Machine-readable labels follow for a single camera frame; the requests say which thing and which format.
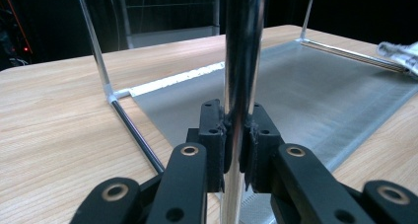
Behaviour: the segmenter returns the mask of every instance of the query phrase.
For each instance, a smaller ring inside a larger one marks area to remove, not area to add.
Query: aluminum rail
[[[225,66],[225,193],[221,223],[239,223],[244,176],[240,172],[244,125],[253,106],[265,0],[227,0]]]

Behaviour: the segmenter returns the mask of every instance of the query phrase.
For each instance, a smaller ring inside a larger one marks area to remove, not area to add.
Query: wooden table
[[[266,29],[263,47],[295,39],[299,27]],[[375,55],[375,45],[309,31],[324,43]],[[223,61],[225,37],[156,45],[104,55],[116,90]],[[86,195],[113,177],[138,183],[155,172],[105,95],[92,56],[0,72],[0,223],[65,223]],[[120,100],[156,154],[172,147],[131,98]],[[346,162],[335,177],[356,189],[385,179],[418,193],[418,96]],[[210,196],[208,223],[218,222]]]

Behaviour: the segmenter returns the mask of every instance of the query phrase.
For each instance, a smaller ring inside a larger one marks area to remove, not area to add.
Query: gray mat
[[[172,145],[198,127],[200,105],[223,99],[224,70],[134,97]],[[302,46],[261,53],[256,101],[288,143],[309,147],[333,171],[418,90],[416,81]],[[243,223],[271,223],[268,195],[244,195]]]

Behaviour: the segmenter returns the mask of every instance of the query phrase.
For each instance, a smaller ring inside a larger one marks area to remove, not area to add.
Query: bolt hole
[[[108,186],[102,192],[102,198],[106,201],[118,201],[124,198],[129,191],[129,187],[122,183],[116,183]]]
[[[289,155],[292,155],[294,157],[305,156],[305,151],[297,147],[289,147],[288,149],[286,149],[286,151]]]
[[[112,187],[108,192],[107,192],[107,194],[109,195],[109,196],[115,196],[115,195],[118,195],[118,194],[120,194],[122,192],[122,187]]]
[[[335,217],[342,223],[355,223],[356,219],[349,212],[344,210],[336,210]]]
[[[396,204],[406,205],[410,202],[409,197],[402,191],[394,187],[381,186],[378,193],[386,200]]]
[[[193,146],[186,146],[181,149],[181,154],[185,156],[194,156],[199,152],[199,149]]]
[[[166,214],[166,219],[171,222],[180,221],[184,216],[184,212],[180,208],[172,208]]]

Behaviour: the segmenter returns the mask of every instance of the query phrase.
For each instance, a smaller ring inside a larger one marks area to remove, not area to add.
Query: metal bar
[[[120,1],[120,8],[122,9],[122,16],[123,16],[123,26],[125,27],[126,33],[126,41],[128,43],[128,48],[133,49],[133,42],[132,42],[132,32],[130,29],[129,24],[129,15],[126,7],[126,0],[119,0]]]
[[[123,108],[120,106],[118,101],[111,102],[111,105],[116,110],[117,114],[120,116],[120,118],[125,123],[128,130],[131,132],[133,138],[138,143],[138,146],[142,149],[145,156],[150,161],[151,165],[154,167],[154,169],[157,171],[158,174],[161,174],[164,172],[164,166],[161,163],[161,161],[158,159],[158,157],[155,155],[153,150],[151,149],[150,145],[145,141],[144,137],[141,135],[141,133],[138,131],[138,129],[135,127],[135,124],[132,122],[132,120],[129,118],[129,116],[125,113]]]
[[[89,31],[89,43],[92,48],[93,56],[96,60],[96,65],[98,66],[99,74],[102,80],[102,86],[104,87],[104,94],[109,102],[114,100],[113,88],[110,85],[110,80],[105,69],[105,61],[102,57],[101,47],[99,45],[98,38],[96,36],[95,28],[93,26],[92,18],[89,14],[89,9],[87,8],[86,0],[78,0],[81,10],[83,12],[83,17],[86,22],[87,30]]]
[[[221,0],[213,0],[213,27],[212,35],[217,36],[220,32],[220,13],[221,12]]]
[[[240,153],[244,124],[252,115],[265,0],[227,0],[225,70],[225,194],[221,223],[239,223],[244,176]]]
[[[351,58],[351,59],[356,59],[362,62],[366,62],[366,63],[370,63],[382,68],[386,68],[389,70],[393,70],[396,72],[400,72],[400,73],[405,73],[405,68],[395,62],[390,62],[384,59],[380,59],[380,58],[376,58],[376,57],[372,57],[369,55],[365,55],[365,54],[360,54],[354,51],[350,51],[350,50],[346,50],[346,49],[342,49],[342,48],[338,48],[338,47],[334,47],[331,45],[327,45],[327,44],[323,44],[323,43],[319,43],[313,40],[309,40],[307,38],[305,38],[304,40],[301,41],[302,45],[308,46],[308,47],[312,47],[315,49],[319,49],[319,50],[323,50],[326,52],[330,52],[333,54],[338,54],[347,58]]]
[[[305,36],[307,34],[308,21],[310,19],[311,8],[313,6],[313,2],[314,2],[314,0],[310,0],[310,3],[308,4],[307,14],[305,15],[304,25],[302,26],[301,38],[305,38]]]

